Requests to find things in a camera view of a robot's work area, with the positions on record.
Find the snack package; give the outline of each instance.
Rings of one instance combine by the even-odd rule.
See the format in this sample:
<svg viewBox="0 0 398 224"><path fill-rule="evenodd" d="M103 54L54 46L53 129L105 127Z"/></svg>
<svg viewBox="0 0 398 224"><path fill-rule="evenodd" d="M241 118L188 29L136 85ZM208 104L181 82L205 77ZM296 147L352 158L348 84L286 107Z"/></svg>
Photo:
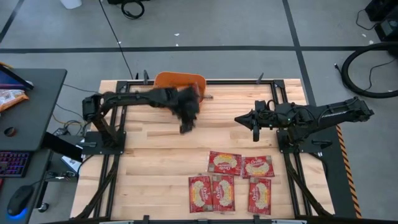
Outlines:
<svg viewBox="0 0 398 224"><path fill-rule="evenodd" d="M250 177L249 212L271 214L271 180Z"/></svg>
<svg viewBox="0 0 398 224"><path fill-rule="evenodd" d="M242 177L275 177L271 156L244 157Z"/></svg>
<svg viewBox="0 0 398 224"><path fill-rule="evenodd" d="M209 176L189 177L190 213L212 212L211 182Z"/></svg>
<svg viewBox="0 0 398 224"><path fill-rule="evenodd" d="M235 211L234 176L213 176L213 208L214 211Z"/></svg>
<svg viewBox="0 0 398 224"><path fill-rule="evenodd" d="M0 112L28 99L24 90L0 90Z"/></svg>
<svg viewBox="0 0 398 224"><path fill-rule="evenodd" d="M210 152L208 172L241 175L241 167L241 155L223 152Z"/></svg>

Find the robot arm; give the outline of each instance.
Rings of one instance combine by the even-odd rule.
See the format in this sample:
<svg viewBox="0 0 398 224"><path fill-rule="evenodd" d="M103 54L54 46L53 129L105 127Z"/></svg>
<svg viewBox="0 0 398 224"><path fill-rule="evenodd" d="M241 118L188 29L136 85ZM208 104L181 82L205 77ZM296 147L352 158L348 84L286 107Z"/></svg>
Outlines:
<svg viewBox="0 0 398 224"><path fill-rule="evenodd" d="M345 121L367 121L374 113L357 97L325 106L300 106L282 103L269 109L265 101L256 101L256 109L235 118L235 121L253 130L253 140L259 140L261 128L287 128L289 143L298 144L310 134Z"/></svg>
<svg viewBox="0 0 398 224"><path fill-rule="evenodd" d="M105 146L114 147L118 143L118 135L104 117L114 107L133 105L168 108L181 119L182 134L193 129L196 114L199 113L198 95L191 86L182 91L177 91L176 88L156 88L147 92L95 94L83 100L83 118L96 126Z"/></svg>

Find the wooden tabletop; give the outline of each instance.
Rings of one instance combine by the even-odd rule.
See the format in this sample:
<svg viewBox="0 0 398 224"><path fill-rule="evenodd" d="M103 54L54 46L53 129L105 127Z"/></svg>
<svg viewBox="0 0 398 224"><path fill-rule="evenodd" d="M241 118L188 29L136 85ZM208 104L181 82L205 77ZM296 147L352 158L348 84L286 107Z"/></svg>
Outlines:
<svg viewBox="0 0 398 224"><path fill-rule="evenodd" d="M289 102L306 105L300 80L284 81ZM100 92L114 91L116 82L103 80ZM148 88L135 86L134 90ZM272 210L271 216L264 218L294 217L275 130L262 129L260 141L253 142L252 132L234 121L236 116L254 108L255 100L271 100L269 86L208 85L206 93L214 99L201 103L196 128L183 136L179 134L180 122L170 111L150 106L128 107L126 149L120 159L112 220L142 220L144 215L149 215L151 220L252 218L253 214L248 212L249 181L240 177L234 178L234 213L189 212L188 177L206 172L210 151L272 156L275 172L271 178ZM334 213L322 163L307 154L301 158L307 187L326 210ZM94 156L81 168L71 217L78 215L96 192L102 161L103 156ZM300 211L304 214L302 194L299 189L297 192Z"/></svg>

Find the yellow black hazard tape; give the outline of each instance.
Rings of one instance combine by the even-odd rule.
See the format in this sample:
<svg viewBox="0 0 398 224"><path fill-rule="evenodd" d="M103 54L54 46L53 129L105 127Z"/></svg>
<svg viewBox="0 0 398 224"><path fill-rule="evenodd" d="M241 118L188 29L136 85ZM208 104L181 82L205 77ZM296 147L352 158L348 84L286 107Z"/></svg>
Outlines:
<svg viewBox="0 0 398 224"><path fill-rule="evenodd" d="M348 179L348 183L349 183L349 189L351 191L351 195L352 195L353 202L354 202L354 208L355 208L355 212L356 212L356 217L357 218L362 218L361 209L359 208L358 198L356 196L353 175L352 175L352 172L351 172L351 168L349 166L346 146L345 146L344 140L343 140L343 133L341 132L340 126L336 125L336 129L337 129L338 140L340 142L341 153L343 154L343 160L344 160L344 164L345 164L345 168L346 168L347 179Z"/></svg>

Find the rgb keyboard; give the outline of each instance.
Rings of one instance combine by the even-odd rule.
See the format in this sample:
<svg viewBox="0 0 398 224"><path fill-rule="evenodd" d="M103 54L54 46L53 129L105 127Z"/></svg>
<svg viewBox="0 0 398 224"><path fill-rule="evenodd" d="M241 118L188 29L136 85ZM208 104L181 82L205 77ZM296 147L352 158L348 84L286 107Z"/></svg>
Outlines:
<svg viewBox="0 0 398 224"><path fill-rule="evenodd" d="M29 161L29 152L0 151L0 177L24 177Z"/></svg>

